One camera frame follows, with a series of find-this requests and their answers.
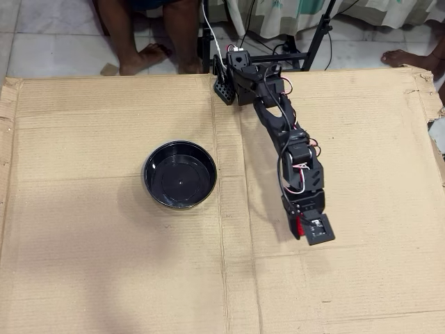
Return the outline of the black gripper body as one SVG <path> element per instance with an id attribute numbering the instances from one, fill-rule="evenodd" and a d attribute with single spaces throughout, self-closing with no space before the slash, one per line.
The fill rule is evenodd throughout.
<path id="1" fill-rule="evenodd" d="M 325 192 L 322 189 L 301 194 L 285 191 L 282 195 L 284 210 L 289 216 L 303 214 L 307 218 L 320 216 L 325 209 Z"/>

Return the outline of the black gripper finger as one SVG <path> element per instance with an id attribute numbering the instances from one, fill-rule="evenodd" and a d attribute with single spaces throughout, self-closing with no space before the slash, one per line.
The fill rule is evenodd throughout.
<path id="1" fill-rule="evenodd" d="M 287 211 L 289 229 L 292 235 L 299 240 L 302 236 L 302 224 L 300 222 L 300 213 L 292 206 Z"/>

